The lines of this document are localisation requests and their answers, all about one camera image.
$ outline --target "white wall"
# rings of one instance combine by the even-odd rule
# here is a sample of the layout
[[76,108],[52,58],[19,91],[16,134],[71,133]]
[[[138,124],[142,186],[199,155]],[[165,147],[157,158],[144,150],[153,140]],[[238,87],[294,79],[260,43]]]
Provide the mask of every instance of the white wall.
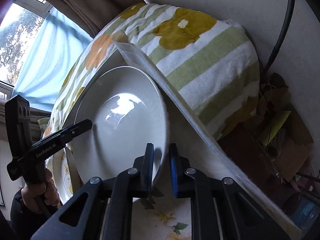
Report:
[[10,220],[10,209],[14,195],[21,187],[21,179],[12,181],[7,173],[7,164],[12,160],[9,143],[0,140],[0,184],[5,207],[0,210],[5,219]]
[[[279,36],[287,0],[146,0],[233,19],[247,30],[260,61],[266,64]],[[296,0],[292,22],[270,70],[281,74],[315,141],[312,152],[320,169],[320,23],[305,0]]]

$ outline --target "window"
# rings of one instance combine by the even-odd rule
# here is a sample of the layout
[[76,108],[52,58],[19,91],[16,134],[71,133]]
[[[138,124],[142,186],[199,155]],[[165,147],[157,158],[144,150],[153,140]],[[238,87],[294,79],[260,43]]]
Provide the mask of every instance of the window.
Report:
[[23,63],[52,5],[16,0],[0,25],[0,98],[10,99]]

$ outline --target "white bowl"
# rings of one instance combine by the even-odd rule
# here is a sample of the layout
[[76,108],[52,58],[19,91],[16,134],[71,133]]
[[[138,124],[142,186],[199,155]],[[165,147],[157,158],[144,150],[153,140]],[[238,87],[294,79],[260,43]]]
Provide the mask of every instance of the white bowl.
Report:
[[84,183],[92,177],[116,177],[144,155],[147,143],[155,149],[154,180],[164,161],[169,122],[156,84],[143,71],[117,67],[89,88],[75,123],[92,121],[92,129],[73,139],[78,173]]

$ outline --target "black sleeve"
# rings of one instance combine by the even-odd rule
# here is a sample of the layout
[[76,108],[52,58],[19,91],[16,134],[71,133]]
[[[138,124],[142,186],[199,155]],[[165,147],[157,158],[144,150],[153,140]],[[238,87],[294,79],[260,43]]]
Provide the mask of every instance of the black sleeve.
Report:
[[46,221],[44,214],[33,213],[25,206],[21,190],[13,198],[10,216],[12,228],[22,240],[29,240]]
[[0,239],[1,240],[21,240],[9,225],[0,210]]

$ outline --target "tree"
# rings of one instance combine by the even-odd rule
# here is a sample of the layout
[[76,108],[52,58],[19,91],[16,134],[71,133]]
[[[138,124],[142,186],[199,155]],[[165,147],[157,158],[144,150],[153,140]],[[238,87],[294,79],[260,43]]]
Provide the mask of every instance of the tree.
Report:
[[43,21],[43,18],[23,9],[16,21],[0,29],[0,67],[7,69],[5,82],[16,83],[28,41],[35,38]]

